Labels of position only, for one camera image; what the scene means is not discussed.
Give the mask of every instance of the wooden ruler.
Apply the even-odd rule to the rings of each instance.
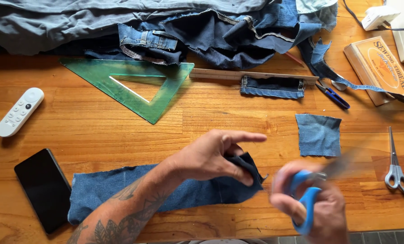
[[[246,72],[246,71],[228,71],[228,70],[216,70],[216,69],[193,69],[189,77],[192,78],[210,78],[221,80],[241,80],[244,75],[248,75],[252,78],[268,78],[268,77],[282,77],[282,78],[296,78],[303,79],[305,85],[315,85],[319,79],[317,76],[306,75],[284,75],[284,74],[271,74],[271,73],[258,73],[258,72]]]

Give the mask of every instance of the phone screen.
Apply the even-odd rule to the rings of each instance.
[[[68,221],[71,188],[49,149],[42,149],[14,170],[47,234]]]

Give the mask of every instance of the transparent triangle ruler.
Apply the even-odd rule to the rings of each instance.
[[[163,66],[144,61],[61,58],[60,63],[81,78],[155,124],[195,66],[193,63]],[[113,78],[116,76],[144,76],[166,78],[158,92],[146,100]]]

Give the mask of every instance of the white remote control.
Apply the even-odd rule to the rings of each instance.
[[[17,133],[43,99],[44,92],[41,89],[28,89],[0,121],[0,136],[8,137]]]

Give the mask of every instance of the dark tile floor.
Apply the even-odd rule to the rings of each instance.
[[[303,236],[275,237],[278,244],[308,244]],[[351,244],[404,244],[404,230],[351,233]]]

